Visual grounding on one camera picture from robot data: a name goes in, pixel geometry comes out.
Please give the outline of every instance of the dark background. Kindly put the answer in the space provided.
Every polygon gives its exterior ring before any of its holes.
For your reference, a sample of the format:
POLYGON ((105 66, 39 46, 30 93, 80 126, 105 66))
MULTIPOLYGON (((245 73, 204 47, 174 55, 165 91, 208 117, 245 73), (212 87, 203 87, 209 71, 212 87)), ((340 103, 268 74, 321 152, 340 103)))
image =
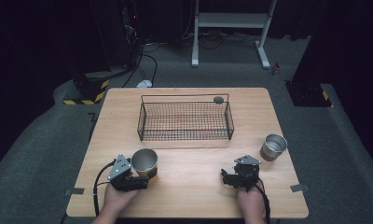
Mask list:
MULTIPOLYGON (((75 59, 81 73, 111 69, 92 2, 0 2, 0 160, 21 132, 54 104, 53 91, 74 77, 64 58, 75 59), (60 42, 70 48, 59 50, 60 42)), ((186 0, 144 1, 139 20, 145 36, 182 41, 187 28, 193 28, 193 23, 187 26, 191 2, 193 6, 194 1, 186 0)), ((260 12, 269 5, 251 2, 206 0, 200 9, 260 12)), ((269 37, 285 35, 312 35, 293 81, 332 84, 373 158, 373 1, 278 1, 269 37)))

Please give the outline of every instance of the wire basket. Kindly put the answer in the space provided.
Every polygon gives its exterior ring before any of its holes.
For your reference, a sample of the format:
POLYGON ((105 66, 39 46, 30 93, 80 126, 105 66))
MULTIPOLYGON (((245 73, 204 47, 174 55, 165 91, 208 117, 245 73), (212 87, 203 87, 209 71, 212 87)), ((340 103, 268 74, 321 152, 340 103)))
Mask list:
POLYGON ((229 95, 142 95, 137 132, 141 141, 230 140, 229 95))

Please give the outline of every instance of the small round object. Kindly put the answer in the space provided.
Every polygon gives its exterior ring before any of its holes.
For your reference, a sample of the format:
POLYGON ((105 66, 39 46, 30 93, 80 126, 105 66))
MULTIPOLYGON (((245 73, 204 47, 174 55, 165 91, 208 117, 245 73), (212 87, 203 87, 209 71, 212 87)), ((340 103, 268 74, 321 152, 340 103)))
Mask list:
POLYGON ((221 96, 215 96, 214 103, 220 105, 220 104, 224 103, 224 98, 222 98, 221 96))

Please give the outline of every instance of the person's hand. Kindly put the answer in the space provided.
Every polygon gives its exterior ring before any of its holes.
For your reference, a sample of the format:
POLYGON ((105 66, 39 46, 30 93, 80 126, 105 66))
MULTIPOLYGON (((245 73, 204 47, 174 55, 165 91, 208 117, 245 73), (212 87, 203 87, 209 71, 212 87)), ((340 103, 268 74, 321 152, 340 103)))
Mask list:
POLYGON ((242 210, 245 224, 264 224, 263 213, 265 212, 265 204, 262 194, 256 187, 250 190, 239 189, 237 201, 242 210))
POLYGON ((134 198, 134 196, 136 196, 139 192, 140 190, 122 192, 114 189, 111 184, 107 184, 107 187, 105 188, 104 205, 102 211, 92 223, 115 223, 119 213, 128 206, 131 199, 134 198))

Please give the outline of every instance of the silver cup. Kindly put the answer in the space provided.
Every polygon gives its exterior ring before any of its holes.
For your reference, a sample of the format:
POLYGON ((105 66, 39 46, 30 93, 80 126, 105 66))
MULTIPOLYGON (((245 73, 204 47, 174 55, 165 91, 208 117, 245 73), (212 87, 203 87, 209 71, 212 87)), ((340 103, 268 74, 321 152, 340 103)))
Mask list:
POLYGON ((131 166, 139 176, 151 179, 158 173, 158 155, 150 148, 139 149, 131 157, 131 166))
POLYGON ((287 147, 284 137, 277 133, 271 133, 265 138, 265 142, 260 149, 260 155, 265 161, 275 161, 287 147))

